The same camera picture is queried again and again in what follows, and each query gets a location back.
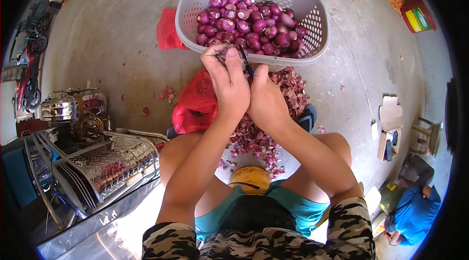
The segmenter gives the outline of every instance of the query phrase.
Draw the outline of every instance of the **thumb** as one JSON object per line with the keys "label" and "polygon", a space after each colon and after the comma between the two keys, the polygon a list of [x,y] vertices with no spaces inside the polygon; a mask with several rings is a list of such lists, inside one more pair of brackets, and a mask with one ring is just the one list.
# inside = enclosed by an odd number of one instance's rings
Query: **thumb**
{"label": "thumb", "polygon": [[259,65],[254,71],[252,78],[251,90],[259,90],[265,87],[269,79],[269,67],[266,64]]}

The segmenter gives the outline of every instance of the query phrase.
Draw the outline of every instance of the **plastic basket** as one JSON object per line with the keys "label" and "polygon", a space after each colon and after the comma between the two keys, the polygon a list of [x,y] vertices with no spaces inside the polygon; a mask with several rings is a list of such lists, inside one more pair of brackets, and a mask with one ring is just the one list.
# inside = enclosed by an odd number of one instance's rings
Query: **plastic basket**
{"label": "plastic basket", "polygon": [[[210,0],[179,0],[176,11],[176,32],[179,39],[191,50],[202,53],[206,47],[196,43],[197,16],[207,9]],[[287,66],[303,66],[312,64],[322,57],[329,44],[329,24],[327,14],[321,0],[272,0],[284,8],[295,12],[295,18],[305,26],[308,33],[303,38],[306,48],[301,58],[284,58],[278,56],[248,54],[253,62],[269,65],[270,71],[279,71]]]}

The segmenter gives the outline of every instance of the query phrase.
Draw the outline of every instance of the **red mesh bag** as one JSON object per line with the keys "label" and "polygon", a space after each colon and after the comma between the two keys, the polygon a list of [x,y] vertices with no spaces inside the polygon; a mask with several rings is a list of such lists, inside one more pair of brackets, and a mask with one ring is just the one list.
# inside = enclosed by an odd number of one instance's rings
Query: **red mesh bag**
{"label": "red mesh bag", "polygon": [[217,96],[212,79],[206,69],[201,69],[179,93],[173,110],[174,130],[178,134],[206,130],[217,113]]}

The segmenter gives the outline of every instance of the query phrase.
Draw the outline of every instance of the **blue sandal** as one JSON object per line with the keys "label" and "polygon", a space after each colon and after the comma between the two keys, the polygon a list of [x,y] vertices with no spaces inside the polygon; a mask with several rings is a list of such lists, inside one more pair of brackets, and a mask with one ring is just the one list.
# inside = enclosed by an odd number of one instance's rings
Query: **blue sandal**
{"label": "blue sandal", "polygon": [[300,125],[305,131],[310,133],[313,130],[314,123],[316,122],[316,110],[313,105],[308,105],[303,113],[298,116],[297,124]]}

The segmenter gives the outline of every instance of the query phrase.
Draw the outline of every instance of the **hand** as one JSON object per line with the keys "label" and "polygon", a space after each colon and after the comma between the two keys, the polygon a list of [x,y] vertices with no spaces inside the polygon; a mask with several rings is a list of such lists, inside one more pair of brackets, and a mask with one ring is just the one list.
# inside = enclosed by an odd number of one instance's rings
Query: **hand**
{"label": "hand", "polygon": [[248,113],[256,126],[274,136],[278,129],[288,127],[293,120],[280,87],[270,80],[268,73],[266,64],[261,64],[254,71]]}
{"label": "hand", "polygon": [[244,77],[242,63],[236,48],[226,51],[226,67],[215,57],[227,44],[212,45],[201,55],[200,59],[212,78],[213,88],[218,99],[217,118],[241,120],[249,107],[249,84]]}

